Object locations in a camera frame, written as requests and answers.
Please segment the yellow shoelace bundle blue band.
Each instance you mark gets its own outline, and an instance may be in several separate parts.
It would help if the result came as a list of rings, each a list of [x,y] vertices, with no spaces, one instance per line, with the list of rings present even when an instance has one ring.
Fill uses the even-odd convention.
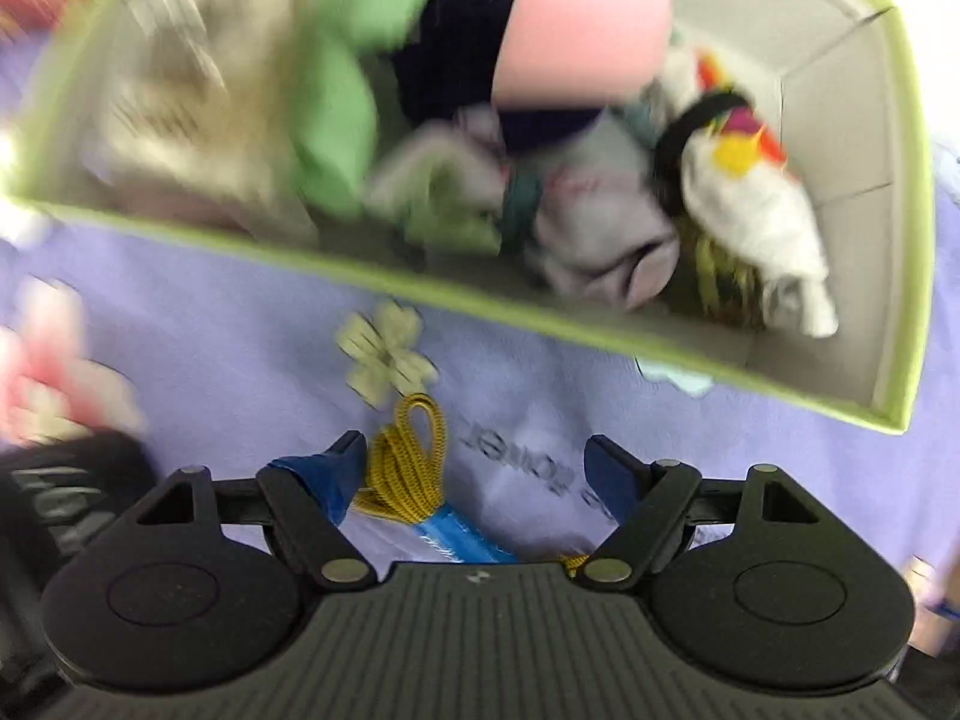
[[[370,442],[353,511],[409,527],[451,562],[516,564],[516,554],[503,550],[449,504],[444,494],[446,458],[443,410],[428,394],[405,395],[395,405],[392,421]]]

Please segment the green towel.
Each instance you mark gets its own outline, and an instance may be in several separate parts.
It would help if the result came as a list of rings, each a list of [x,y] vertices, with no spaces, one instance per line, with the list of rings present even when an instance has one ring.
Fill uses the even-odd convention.
[[[361,216],[377,106],[361,59],[402,46],[427,0],[308,0],[291,98],[293,187],[325,215]]]

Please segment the green cardboard box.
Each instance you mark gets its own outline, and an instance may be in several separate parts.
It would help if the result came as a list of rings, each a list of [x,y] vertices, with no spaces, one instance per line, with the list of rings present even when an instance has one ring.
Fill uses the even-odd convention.
[[[935,200],[918,76],[890,0],[674,0],[682,36],[711,47],[745,86],[811,192],[839,317],[838,333],[818,341],[657,307],[627,316],[562,301],[505,263],[418,268],[367,227],[327,232],[306,249],[151,221],[80,160],[125,4],[80,0],[65,11],[34,70],[3,174],[7,199],[667,362],[879,433],[910,424],[931,313]]]

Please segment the white colourful sock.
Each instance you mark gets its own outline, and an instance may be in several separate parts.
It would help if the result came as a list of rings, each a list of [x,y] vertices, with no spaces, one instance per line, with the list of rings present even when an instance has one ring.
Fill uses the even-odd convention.
[[[765,316],[828,338],[838,317],[814,207],[754,105],[706,50],[675,46],[651,85],[662,119],[654,169],[683,210],[726,252],[753,266]]]

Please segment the dark navy cloth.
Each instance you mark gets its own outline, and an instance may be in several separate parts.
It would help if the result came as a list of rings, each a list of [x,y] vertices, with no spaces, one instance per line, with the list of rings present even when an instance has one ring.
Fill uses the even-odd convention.
[[[427,0],[412,39],[391,55],[407,121],[452,121],[483,110],[498,124],[506,153],[555,146],[586,132],[597,109],[498,109],[493,75],[514,0]]]

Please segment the purple floral tablecloth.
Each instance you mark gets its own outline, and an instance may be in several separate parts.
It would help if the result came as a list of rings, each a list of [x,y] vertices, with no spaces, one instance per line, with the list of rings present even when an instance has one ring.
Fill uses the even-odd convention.
[[[913,585],[934,640],[958,595],[958,208],[935,197],[935,277],[910,429],[884,436],[651,362],[444,310],[421,310],[420,351],[451,431],[448,491],[526,557],[589,550],[612,518],[583,475],[592,434],[644,460],[736,478],[791,473]],[[2,372],[21,394],[2,437],[32,444],[96,421],[143,437],[156,470],[220,478],[324,449],[381,413],[348,387],[337,332],[374,294],[93,224],[2,208]]]

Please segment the black coffee cup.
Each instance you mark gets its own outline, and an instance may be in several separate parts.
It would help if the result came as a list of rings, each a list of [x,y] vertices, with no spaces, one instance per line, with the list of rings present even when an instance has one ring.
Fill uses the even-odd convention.
[[[156,484],[142,443],[117,431],[2,450],[2,699],[50,668],[39,601],[49,580]]]

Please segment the pink sponge block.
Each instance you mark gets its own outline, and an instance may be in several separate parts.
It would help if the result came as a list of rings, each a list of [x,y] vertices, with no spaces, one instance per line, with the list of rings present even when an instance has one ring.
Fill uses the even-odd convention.
[[[500,109],[628,103],[664,65],[672,0],[514,0],[493,72]]]

